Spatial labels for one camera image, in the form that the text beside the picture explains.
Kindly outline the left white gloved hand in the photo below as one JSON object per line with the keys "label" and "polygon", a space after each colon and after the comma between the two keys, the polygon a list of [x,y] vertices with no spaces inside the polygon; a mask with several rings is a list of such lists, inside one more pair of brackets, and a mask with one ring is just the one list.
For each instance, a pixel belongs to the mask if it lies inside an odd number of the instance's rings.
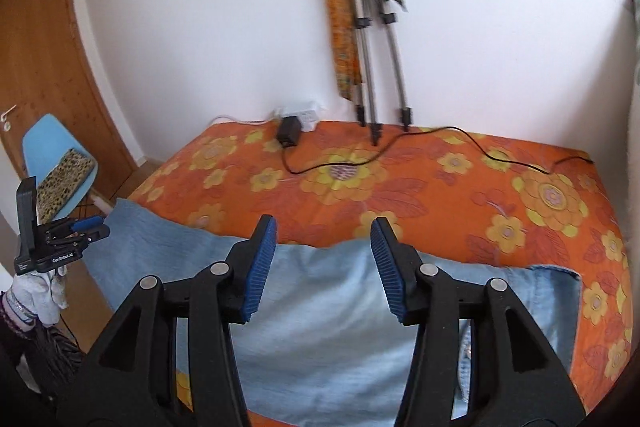
{"label": "left white gloved hand", "polygon": [[15,275],[6,292],[6,304],[26,326],[38,320],[44,327],[52,327],[68,307],[66,274],[67,268],[59,267],[44,273],[32,271]]}

